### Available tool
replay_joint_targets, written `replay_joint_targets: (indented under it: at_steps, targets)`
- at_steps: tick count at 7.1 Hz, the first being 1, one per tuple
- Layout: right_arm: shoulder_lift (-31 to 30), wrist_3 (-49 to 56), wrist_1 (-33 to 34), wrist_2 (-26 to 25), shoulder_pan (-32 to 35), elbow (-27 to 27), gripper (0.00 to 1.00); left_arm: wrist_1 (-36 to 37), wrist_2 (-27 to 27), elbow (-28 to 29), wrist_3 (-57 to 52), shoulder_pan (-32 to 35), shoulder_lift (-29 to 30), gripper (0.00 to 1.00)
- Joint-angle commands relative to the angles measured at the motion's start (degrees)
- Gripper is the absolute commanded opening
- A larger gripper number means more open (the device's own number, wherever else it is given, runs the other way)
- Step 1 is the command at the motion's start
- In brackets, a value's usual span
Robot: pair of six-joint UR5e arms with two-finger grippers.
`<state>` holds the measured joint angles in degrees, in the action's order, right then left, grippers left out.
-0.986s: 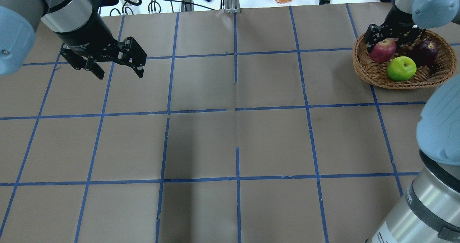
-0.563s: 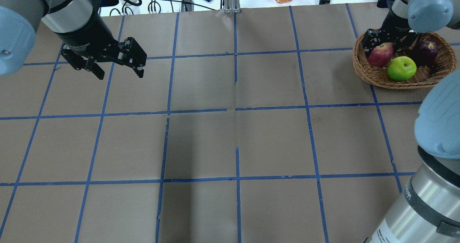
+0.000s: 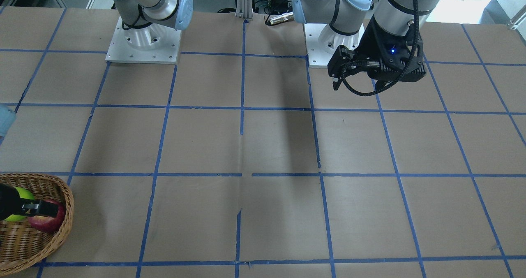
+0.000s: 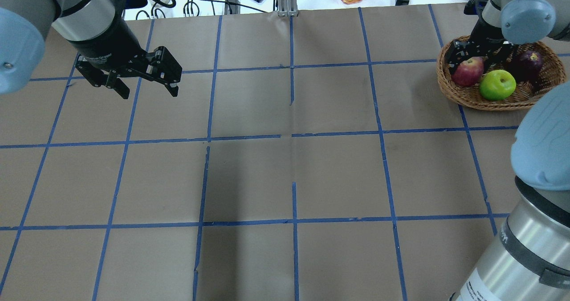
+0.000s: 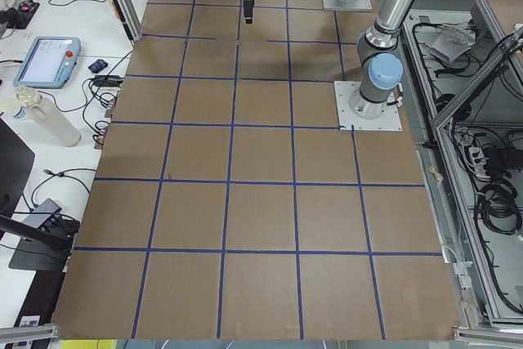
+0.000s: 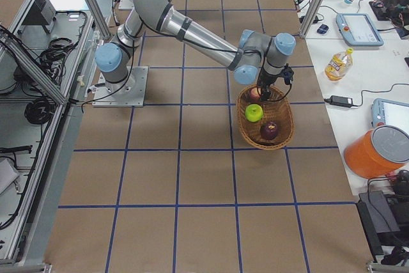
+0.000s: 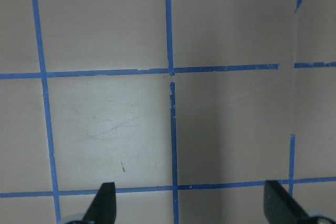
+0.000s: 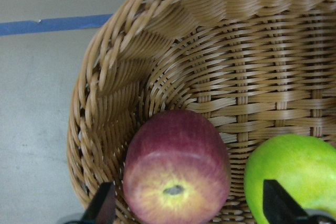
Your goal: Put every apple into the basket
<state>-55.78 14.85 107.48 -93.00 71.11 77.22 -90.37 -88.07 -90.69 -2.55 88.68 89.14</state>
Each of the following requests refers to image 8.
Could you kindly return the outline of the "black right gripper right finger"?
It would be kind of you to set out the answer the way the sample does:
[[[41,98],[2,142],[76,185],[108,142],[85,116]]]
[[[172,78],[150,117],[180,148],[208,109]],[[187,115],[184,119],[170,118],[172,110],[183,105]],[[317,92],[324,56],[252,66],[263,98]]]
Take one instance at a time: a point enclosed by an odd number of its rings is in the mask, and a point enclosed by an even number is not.
[[[310,217],[276,180],[264,180],[262,203],[269,223],[318,223],[318,218]]]

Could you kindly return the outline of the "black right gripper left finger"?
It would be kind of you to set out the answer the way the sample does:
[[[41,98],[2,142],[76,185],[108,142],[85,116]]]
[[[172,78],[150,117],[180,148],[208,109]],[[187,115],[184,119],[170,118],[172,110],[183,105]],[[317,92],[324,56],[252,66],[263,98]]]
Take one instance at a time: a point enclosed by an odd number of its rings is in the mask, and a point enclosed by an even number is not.
[[[115,190],[112,182],[102,183],[81,218],[82,223],[113,223],[115,220]]]

